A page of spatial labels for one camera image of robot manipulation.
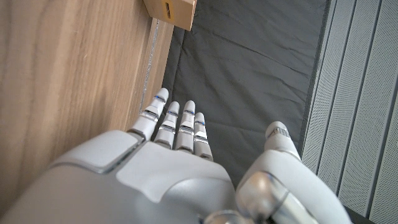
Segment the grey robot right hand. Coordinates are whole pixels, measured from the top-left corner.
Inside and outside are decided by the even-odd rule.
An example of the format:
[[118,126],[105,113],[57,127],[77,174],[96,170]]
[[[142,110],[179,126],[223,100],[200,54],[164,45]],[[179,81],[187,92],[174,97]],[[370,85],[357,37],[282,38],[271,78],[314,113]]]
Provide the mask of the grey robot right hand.
[[128,131],[108,131],[61,155],[2,223],[349,223],[306,167],[287,127],[266,129],[263,153],[237,186],[213,160],[193,101],[153,97]]

